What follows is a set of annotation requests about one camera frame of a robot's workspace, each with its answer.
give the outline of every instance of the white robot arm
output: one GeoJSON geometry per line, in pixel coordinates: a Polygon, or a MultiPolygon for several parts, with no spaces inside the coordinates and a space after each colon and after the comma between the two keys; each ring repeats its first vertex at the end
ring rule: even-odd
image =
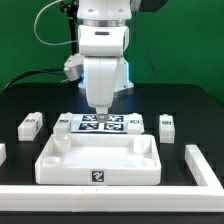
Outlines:
{"type": "MultiPolygon", "coordinates": [[[[167,0],[144,0],[158,4],[167,0]]],[[[79,53],[65,63],[64,71],[73,81],[84,72],[88,105],[96,108],[99,122],[107,121],[114,92],[132,88],[128,63],[123,53],[129,44],[131,10],[144,8],[143,0],[80,0],[77,17],[79,53]]]]}

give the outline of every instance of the black table surface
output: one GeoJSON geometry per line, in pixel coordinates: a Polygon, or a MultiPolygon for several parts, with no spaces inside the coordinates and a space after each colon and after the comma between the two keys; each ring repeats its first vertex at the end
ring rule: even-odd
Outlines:
{"type": "MultiPolygon", "coordinates": [[[[67,84],[18,84],[0,96],[0,143],[7,159],[0,185],[35,185],[34,164],[61,113],[92,114],[85,95],[67,84]],[[17,128],[28,113],[41,112],[43,127],[32,142],[19,142],[17,128]]],[[[136,85],[114,98],[109,113],[140,113],[153,134],[162,164],[160,185],[196,185],[185,161],[185,145],[197,144],[224,186],[224,108],[194,85],[136,85]],[[159,116],[174,117],[175,143],[160,144],[159,116]]],[[[224,223],[224,213],[183,212],[0,212],[0,223],[224,223]]]]}

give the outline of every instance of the white block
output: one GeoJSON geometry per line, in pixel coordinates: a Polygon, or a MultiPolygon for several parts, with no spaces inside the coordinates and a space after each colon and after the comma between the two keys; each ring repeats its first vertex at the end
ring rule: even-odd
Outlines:
{"type": "Polygon", "coordinates": [[[128,134],[140,135],[142,133],[142,115],[140,114],[130,114],[128,121],[128,134]]]}
{"type": "Polygon", "coordinates": [[[160,143],[174,143],[175,128],[173,116],[167,114],[160,115],[159,136],[160,143]]]}
{"type": "Polygon", "coordinates": [[[18,127],[19,141],[33,141],[42,125],[43,118],[41,113],[29,113],[18,127]]]}
{"type": "Polygon", "coordinates": [[[0,166],[4,163],[6,159],[5,144],[0,144],[0,166]]]}
{"type": "Polygon", "coordinates": [[[186,145],[185,161],[199,186],[223,190],[222,185],[197,145],[186,145]]]}
{"type": "Polygon", "coordinates": [[[143,136],[136,136],[134,138],[134,152],[138,154],[144,154],[150,152],[150,139],[143,136]]]}
{"type": "Polygon", "coordinates": [[[58,118],[57,123],[54,126],[53,133],[54,134],[71,133],[72,118],[73,118],[72,113],[61,114],[60,117],[58,118]]]}

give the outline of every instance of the white container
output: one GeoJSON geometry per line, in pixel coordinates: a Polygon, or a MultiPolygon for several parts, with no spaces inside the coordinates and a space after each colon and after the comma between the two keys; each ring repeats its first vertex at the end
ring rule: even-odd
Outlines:
{"type": "Polygon", "coordinates": [[[152,135],[52,135],[36,164],[39,184],[156,185],[161,163],[152,135]]]}

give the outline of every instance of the green backdrop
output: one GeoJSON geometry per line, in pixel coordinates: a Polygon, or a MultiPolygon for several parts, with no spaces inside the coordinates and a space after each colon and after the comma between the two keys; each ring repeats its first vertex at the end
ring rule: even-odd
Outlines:
{"type": "MultiPolygon", "coordinates": [[[[50,2],[0,2],[0,89],[21,72],[62,67],[70,55],[69,45],[49,47],[34,37],[35,17],[50,2]]],[[[156,82],[147,57],[148,50],[159,83],[199,85],[224,105],[223,24],[223,0],[169,0],[156,13],[134,14],[130,24],[130,45],[126,51],[132,81],[156,82]]],[[[57,6],[52,7],[41,17],[38,31],[47,41],[67,41],[67,15],[57,6]]],[[[62,79],[40,75],[26,81],[60,82],[62,79]]]]}

